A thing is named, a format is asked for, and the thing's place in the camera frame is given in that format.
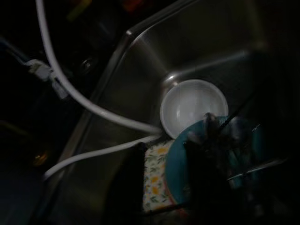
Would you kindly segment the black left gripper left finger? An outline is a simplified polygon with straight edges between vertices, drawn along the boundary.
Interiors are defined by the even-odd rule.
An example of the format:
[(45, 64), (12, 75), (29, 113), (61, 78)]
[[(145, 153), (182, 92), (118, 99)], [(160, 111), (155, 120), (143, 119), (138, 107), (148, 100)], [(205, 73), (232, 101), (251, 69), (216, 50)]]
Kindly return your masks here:
[(190, 187), (190, 213), (193, 225), (223, 225), (228, 219), (228, 185), (212, 157), (208, 144), (218, 130), (218, 120), (210, 112), (204, 116), (205, 137), (202, 141), (189, 132), (185, 141)]

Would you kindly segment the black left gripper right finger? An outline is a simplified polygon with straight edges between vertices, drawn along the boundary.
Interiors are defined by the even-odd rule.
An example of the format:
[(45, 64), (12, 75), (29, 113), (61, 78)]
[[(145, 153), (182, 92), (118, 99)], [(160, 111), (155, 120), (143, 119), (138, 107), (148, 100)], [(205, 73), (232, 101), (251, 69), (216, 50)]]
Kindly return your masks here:
[(230, 151), (230, 163), (233, 174), (230, 175), (231, 186), (241, 191), (243, 212), (251, 220), (265, 212), (261, 203), (259, 187), (259, 170), (263, 168), (265, 141), (259, 124), (253, 126), (246, 119), (232, 119), (230, 137), (233, 147)]

